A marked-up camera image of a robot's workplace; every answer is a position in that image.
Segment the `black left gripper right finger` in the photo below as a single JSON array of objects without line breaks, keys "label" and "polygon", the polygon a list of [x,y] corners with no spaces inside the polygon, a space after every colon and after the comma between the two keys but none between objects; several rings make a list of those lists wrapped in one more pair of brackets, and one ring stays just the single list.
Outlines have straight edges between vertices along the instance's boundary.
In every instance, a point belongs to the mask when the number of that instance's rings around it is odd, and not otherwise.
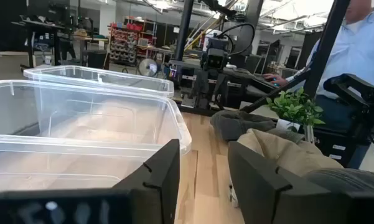
[{"label": "black left gripper right finger", "polygon": [[330,224],[328,191],[232,141],[228,165],[246,224]]}]

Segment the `red parts shelf rack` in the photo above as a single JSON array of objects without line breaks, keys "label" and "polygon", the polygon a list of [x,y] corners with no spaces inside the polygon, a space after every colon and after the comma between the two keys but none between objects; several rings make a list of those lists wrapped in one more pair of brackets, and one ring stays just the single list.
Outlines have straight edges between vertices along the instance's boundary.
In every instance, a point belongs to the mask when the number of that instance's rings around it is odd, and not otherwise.
[{"label": "red parts shelf rack", "polygon": [[126,16],[123,22],[111,22],[109,31],[110,62],[136,66],[154,54],[157,23],[140,17]]}]

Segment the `person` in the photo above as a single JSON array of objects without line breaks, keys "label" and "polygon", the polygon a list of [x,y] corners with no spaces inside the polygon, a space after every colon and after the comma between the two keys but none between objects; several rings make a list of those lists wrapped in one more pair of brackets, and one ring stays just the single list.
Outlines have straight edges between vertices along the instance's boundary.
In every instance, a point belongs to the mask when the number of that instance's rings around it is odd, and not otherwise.
[{"label": "person", "polygon": [[[319,41],[320,39],[313,46],[307,59],[307,68],[312,64]],[[352,124],[355,108],[336,94],[324,89],[325,81],[344,73],[356,75],[374,85],[374,6],[372,0],[350,0],[314,99],[314,103],[324,110],[321,120],[325,122],[325,124],[317,124],[315,128],[324,128],[349,136],[347,132]],[[357,151],[363,161],[372,142],[356,141],[359,144]]]}]

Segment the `dark grey desk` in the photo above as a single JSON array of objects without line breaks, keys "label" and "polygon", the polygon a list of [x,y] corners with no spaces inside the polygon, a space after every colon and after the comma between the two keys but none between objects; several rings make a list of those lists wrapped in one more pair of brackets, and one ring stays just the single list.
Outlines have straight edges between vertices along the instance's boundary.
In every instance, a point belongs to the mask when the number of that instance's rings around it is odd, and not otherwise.
[{"label": "dark grey desk", "polygon": [[[196,70],[197,72],[203,72],[203,69],[200,66],[200,60],[180,61],[180,60],[170,59],[169,65],[177,65],[177,66],[181,66],[184,69],[191,68],[191,69]],[[245,69],[224,68],[219,73],[223,73],[231,77],[245,78],[248,80],[252,80],[253,82],[252,86],[255,86],[257,89],[260,89],[266,94],[277,89],[276,86],[270,84],[270,82],[265,81],[259,75],[254,75]]]}]

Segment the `dark grey hat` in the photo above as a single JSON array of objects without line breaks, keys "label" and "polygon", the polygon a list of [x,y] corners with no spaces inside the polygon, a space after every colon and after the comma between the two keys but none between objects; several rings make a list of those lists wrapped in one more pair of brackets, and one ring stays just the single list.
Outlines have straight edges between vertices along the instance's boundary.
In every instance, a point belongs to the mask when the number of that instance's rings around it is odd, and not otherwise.
[{"label": "dark grey hat", "polygon": [[216,112],[210,118],[210,124],[224,141],[236,141],[249,129],[266,132],[276,127],[276,123],[271,118],[244,111],[227,110]]}]

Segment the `green potted plant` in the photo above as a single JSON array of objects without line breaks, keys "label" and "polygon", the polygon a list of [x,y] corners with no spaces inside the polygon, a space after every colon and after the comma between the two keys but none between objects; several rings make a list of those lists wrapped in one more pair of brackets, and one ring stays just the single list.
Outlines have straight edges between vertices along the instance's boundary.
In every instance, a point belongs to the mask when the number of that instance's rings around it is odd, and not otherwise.
[{"label": "green potted plant", "polygon": [[274,99],[267,98],[267,107],[274,111],[278,118],[286,122],[286,129],[297,133],[301,126],[325,124],[321,120],[322,112],[304,89],[281,91]]}]

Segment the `large clear plastic bin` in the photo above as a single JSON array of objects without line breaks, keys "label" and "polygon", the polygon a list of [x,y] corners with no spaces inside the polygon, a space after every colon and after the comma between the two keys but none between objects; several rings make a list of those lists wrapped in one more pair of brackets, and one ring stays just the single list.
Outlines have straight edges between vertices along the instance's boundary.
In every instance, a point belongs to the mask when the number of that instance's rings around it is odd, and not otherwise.
[{"label": "large clear plastic bin", "polygon": [[190,151],[168,98],[0,80],[0,192],[111,187],[172,139]]}]

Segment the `black table frame rail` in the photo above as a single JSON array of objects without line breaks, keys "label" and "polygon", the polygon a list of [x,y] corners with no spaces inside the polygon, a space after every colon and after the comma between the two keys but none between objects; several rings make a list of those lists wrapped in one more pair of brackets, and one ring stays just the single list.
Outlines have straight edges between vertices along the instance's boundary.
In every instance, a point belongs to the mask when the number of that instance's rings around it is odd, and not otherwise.
[{"label": "black table frame rail", "polygon": [[227,107],[224,107],[223,109],[221,109],[217,105],[210,105],[209,109],[189,108],[189,107],[186,107],[186,106],[182,106],[181,103],[176,103],[176,105],[179,108],[179,110],[183,113],[197,114],[197,115],[208,116],[208,117],[213,116],[215,113],[217,113],[221,110],[238,111],[238,109],[227,108]]}]

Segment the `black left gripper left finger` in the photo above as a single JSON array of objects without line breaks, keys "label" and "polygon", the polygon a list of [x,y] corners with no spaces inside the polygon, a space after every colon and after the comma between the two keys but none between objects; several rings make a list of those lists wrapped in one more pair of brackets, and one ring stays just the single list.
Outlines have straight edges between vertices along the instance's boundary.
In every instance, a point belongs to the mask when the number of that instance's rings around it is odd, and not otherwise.
[{"label": "black left gripper left finger", "polygon": [[171,139],[113,186],[121,197],[111,224],[174,224],[180,182],[180,141]]}]

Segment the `thick black frame post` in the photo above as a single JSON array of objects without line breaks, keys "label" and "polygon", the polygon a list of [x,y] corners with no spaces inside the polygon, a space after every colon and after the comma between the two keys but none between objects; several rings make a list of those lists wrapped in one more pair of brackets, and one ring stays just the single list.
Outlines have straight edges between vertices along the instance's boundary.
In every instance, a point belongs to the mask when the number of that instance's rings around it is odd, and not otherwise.
[{"label": "thick black frame post", "polygon": [[305,79],[304,93],[310,98],[315,98],[316,96],[320,79],[349,4],[350,0],[334,0],[322,37],[317,47],[317,52],[313,56],[314,59],[307,71],[307,78]]}]

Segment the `small desk fan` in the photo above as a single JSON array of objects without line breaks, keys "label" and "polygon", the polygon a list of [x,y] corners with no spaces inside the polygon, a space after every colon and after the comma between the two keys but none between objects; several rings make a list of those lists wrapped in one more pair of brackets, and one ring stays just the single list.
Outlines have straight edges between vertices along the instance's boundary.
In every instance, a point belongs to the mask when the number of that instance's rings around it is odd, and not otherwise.
[{"label": "small desk fan", "polygon": [[151,58],[145,58],[138,64],[138,73],[147,77],[154,77],[158,72],[158,64]]}]

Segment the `person's hand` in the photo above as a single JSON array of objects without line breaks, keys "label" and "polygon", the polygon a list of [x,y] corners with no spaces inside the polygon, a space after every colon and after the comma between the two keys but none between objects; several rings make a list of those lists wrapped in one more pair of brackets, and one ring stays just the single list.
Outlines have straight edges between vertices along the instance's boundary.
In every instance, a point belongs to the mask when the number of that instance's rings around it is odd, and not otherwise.
[{"label": "person's hand", "polygon": [[284,86],[289,83],[287,79],[282,78],[278,74],[266,73],[262,77],[274,86]]}]

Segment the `beige fabric hat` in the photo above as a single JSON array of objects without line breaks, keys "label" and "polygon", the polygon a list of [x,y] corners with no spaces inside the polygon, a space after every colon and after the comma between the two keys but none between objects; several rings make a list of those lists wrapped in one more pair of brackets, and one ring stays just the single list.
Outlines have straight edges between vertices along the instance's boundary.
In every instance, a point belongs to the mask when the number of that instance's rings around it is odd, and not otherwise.
[{"label": "beige fabric hat", "polygon": [[251,128],[237,142],[301,177],[315,170],[343,167],[336,160],[323,155],[317,146],[303,140],[303,137],[302,134],[282,129],[264,132]]}]

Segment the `black control box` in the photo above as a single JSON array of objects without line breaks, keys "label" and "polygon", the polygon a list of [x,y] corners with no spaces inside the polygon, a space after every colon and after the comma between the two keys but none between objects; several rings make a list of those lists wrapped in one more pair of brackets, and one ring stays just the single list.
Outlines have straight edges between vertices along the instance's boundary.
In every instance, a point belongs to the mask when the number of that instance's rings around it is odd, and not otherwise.
[{"label": "black control box", "polygon": [[337,161],[345,168],[358,169],[362,159],[358,142],[345,134],[335,133],[324,128],[314,128],[315,145],[323,155]]}]

